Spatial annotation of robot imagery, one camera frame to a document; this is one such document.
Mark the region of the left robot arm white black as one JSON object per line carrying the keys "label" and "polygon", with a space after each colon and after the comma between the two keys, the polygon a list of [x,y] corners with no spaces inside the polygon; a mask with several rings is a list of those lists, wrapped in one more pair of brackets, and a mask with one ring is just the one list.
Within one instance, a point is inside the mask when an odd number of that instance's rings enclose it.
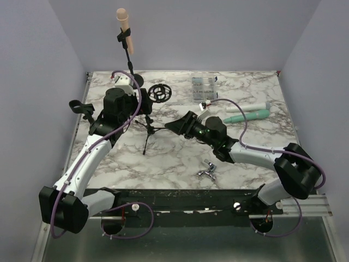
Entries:
{"label": "left robot arm white black", "polygon": [[79,233],[87,219],[105,211],[114,216],[121,209],[117,199],[119,192],[106,187],[85,196],[88,182],[103,158],[111,151],[123,134],[123,129],[135,116],[150,114],[152,101],[145,88],[128,95],[121,88],[110,88],[104,96],[104,106],[98,118],[92,117],[92,104],[72,100],[69,106],[76,114],[82,114],[91,124],[83,149],[70,168],[52,187],[43,187],[39,193],[39,203],[43,222],[51,228],[51,236],[59,238],[54,228],[63,232]]}

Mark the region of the black tall round-base stand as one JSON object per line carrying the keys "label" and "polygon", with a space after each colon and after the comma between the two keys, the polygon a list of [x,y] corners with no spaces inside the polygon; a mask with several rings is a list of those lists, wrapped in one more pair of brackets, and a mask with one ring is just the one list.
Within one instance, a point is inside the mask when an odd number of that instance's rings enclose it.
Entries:
{"label": "black tall round-base stand", "polygon": [[126,56],[127,56],[127,60],[128,60],[128,69],[129,69],[131,75],[134,77],[134,79],[136,80],[138,85],[140,87],[142,87],[143,84],[144,84],[144,79],[143,79],[143,77],[141,75],[134,73],[134,67],[133,67],[133,64],[132,64],[132,62],[130,60],[130,53],[128,51],[128,47],[130,47],[130,44],[128,44],[128,42],[127,42],[128,39],[130,40],[130,35],[131,35],[130,28],[125,29],[125,30],[123,30],[121,28],[121,32],[117,36],[117,40],[118,40],[118,42],[122,43],[122,47],[125,50],[125,53],[126,53]]}

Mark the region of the green microphone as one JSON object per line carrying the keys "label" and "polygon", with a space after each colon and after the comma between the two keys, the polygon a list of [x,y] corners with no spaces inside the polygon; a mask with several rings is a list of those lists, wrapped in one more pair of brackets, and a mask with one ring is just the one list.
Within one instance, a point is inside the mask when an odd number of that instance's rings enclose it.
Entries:
{"label": "green microphone", "polygon": [[267,109],[245,113],[244,115],[235,115],[223,120],[224,123],[239,123],[244,121],[259,120],[269,117],[270,111]]}

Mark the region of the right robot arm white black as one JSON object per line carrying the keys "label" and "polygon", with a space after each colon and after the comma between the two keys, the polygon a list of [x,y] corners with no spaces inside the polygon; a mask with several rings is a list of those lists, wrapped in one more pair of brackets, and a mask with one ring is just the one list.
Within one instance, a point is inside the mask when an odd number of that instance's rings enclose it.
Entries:
{"label": "right robot arm white black", "polygon": [[182,118],[166,123],[165,128],[186,139],[202,141],[222,162],[251,164],[275,171],[278,178],[261,185],[249,200],[252,210],[258,214],[285,198],[307,199],[321,176],[319,168],[298,144],[290,143],[275,150],[243,146],[228,136],[227,126],[216,116],[202,124],[194,112],[188,111]]}

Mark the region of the peach microphone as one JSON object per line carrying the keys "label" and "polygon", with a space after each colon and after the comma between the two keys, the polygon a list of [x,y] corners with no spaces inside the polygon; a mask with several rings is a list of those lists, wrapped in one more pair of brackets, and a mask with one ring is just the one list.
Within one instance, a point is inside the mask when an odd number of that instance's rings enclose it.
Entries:
{"label": "peach microphone", "polygon": [[[116,11],[116,15],[117,15],[117,20],[120,22],[122,32],[125,33],[127,30],[130,31],[128,12],[124,8],[119,8]],[[128,51],[131,55],[133,55],[134,46],[133,46],[131,35],[127,36],[125,39],[128,45]]]}

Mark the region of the white microphone grey mesh head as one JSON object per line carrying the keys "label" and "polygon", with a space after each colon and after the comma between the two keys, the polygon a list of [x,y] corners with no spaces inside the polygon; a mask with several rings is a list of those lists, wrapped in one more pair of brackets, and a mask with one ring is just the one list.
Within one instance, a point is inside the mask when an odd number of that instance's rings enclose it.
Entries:
{"label": "white microphone grey mesh head", "polygon": [[[245,112],[259,111],[259,110],[270,110],[271,104],[269,102],[258,103],[258,104],[247,104],[240,105],[240,108]],[[240,110],[234,105],[226,108],[226,112],[240,112]]]}

